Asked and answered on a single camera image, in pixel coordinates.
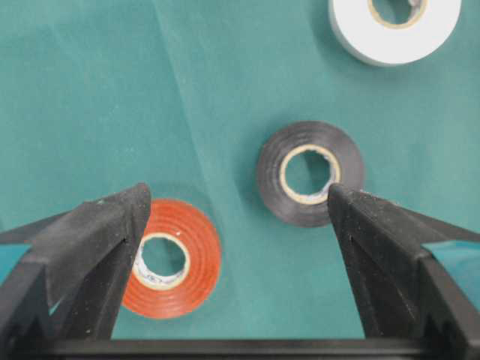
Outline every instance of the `black electrical tape roll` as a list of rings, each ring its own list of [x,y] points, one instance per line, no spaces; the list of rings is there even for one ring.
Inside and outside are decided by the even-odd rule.
[[[328,161],[330,179],[320,192],[304,195],[287,184],[285,172],[294,156],[308,151]],[[361,190],[364,165],[355,143],[342,130],[320,121],[301,121],[279,130],[263,146],[256,182],[263,202],[282,221],[299,227],[322,227],[330,222],[330,184],[338,182]]]

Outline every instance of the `tape roll hole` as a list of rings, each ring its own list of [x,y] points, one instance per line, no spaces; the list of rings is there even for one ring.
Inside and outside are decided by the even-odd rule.
[[[327,200],[330,185],[339,181],[338,161],[322,146],[307,144],[294,148],[280,165],[280,184],[297,203],[323,203]]]
[[[418,21],[428,0],[368,0],[370,11],[379,23],[393,29],[406,28]]]
[[[187,276],[190,257],[182,242],[166,233],[144,237],[133,271],[140,282],[155,290],[177,287]]]

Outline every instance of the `white electrical tape roll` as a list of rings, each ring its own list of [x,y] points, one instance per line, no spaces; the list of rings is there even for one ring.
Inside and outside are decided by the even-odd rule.
[[[331,27],[343,47],[363,62],[377,66],[414,62],[449,37],[460,16],[461,0],[408,1],[410,18],[391,24],[377,13],[373,0],[330,0]]]

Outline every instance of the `orange electrical tape roll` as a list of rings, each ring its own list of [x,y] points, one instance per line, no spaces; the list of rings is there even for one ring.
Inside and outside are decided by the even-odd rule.
[[[185,254],[184,268],[171,276],[151,272],[143,262],[143,245],[153,238],[175,242]],[[152,319],[170,319],[194,311],[215,288],[221,248],[210,220],[192,205],[155,199],[140,242],[123,305]]]

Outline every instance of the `green cloth background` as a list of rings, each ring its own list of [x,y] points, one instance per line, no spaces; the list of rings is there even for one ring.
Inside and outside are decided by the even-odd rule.
[[[154,321],[121,309],[116,338],[363,336],[331,226],[261,203],[262,144],[298,120],[346,131],[365,189],[480,230],[480,1],[415,64],[363,64],[326,0],[4,0],[0,230],[137,182],[214,222],[217,289]]]

